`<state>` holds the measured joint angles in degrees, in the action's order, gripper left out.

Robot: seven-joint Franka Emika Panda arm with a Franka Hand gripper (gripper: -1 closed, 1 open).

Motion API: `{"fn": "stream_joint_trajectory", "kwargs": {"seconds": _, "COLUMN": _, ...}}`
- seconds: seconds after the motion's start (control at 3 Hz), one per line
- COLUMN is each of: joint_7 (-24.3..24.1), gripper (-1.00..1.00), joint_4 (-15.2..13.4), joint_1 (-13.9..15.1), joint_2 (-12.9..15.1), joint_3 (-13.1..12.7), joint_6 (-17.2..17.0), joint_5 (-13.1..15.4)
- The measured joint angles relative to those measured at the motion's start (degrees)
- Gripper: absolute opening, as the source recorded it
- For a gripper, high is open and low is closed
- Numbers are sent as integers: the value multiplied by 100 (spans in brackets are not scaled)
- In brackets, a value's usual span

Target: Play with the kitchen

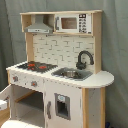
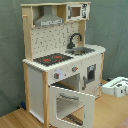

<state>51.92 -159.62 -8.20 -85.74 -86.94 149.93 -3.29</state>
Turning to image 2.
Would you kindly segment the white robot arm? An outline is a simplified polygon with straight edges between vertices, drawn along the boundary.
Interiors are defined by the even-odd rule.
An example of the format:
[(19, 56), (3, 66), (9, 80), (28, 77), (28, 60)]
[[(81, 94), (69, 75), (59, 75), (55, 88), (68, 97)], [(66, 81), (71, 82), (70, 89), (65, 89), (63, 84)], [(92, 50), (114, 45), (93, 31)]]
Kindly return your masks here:
[(128, 96), (128, 78), (117, 77), (101, 86), (103, 93), (115, 97)]

